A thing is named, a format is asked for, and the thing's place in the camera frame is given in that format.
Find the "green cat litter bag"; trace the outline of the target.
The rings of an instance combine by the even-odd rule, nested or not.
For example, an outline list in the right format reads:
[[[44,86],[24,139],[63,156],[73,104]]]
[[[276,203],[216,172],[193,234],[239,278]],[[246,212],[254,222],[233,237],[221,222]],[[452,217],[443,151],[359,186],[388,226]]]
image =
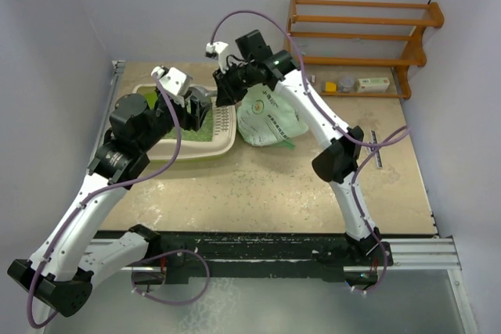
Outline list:
[[[263,84],[247,90],[236,109],[236,119],[243,140],[255,147],[292,145],[292,138],[308,131],[298,111]]]

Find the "black white bag sealing strip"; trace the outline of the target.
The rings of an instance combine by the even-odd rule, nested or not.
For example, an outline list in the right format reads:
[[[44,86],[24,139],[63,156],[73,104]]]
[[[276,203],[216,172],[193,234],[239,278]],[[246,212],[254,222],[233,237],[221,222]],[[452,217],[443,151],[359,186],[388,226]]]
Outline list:
[[[378,143],[377,133],[374,130],[371,130],[370,135],[371,135],[371,143],[377,144]],[[370,150],[370,152],[375,150],[375,154],[373,156],[373,158],[375,159],[375,164],[376,164],[378,169],[382,169],[384,166],[383,166],[383,162],[382,162],[382,158],[381,158],[381,154],[380,154],[380,149],[371,147],[369,150]]]

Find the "silver metal scoop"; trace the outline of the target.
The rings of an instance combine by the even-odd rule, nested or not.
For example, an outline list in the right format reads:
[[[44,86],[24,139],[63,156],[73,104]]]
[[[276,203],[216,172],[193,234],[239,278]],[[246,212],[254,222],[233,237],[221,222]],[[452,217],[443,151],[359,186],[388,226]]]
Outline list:
[[[216,89],[209,89],[199,85],[193,85],[190,87],[191,94],[199,101],[210,102],[212,98],[216,97],[218,91]]]

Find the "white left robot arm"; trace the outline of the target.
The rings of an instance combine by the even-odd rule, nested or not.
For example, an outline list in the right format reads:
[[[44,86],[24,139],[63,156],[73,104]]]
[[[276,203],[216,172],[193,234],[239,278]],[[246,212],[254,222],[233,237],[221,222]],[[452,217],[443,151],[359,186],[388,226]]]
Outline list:
[[[109,212],[133,185],[146,180],[142,172],[150,162],[147,153],[175,131],[175,151],[167,163],[171,166],[180,153],[180,132],[199,130],[210,110],[211,101],[193,96],[176,102],[157,94],[153,105],[140,94],[117,100],[103,144],[70,208],[29,258],[15,259],[8,268],[8,275],[28,293],[27,318],[32,328],[44,327],[35,320],[34,301],[51,310],[47,321],[57,314],[70,317],[95,287],[123,267],[152,265],[163,256],[160,234],[141,224],[96,253],[85,255],[85,251]]]

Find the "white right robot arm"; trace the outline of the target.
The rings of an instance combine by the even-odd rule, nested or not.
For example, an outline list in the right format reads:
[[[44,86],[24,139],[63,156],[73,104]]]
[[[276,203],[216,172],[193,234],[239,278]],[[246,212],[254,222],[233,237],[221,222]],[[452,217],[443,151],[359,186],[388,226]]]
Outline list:
[[[287,51],[274,53],[259,31],[236,39],[243,57],[241,64],[228,61],[228,45],[221,41],[207,43],[206,56],[216,59],[219,68],[213,73],[217,86],[217,106],[232,105],[255,85],[263,84],[268,92],[283,98],[298,112],[321,152],[312,160],[312,169],[328,183],[338,202],[345,224],[348,256],[356,264],[367,264],[376,255],[380,233],[369,215],[355,176],[359,165],[363,130],[350,127],[303,82],[300,64]]]

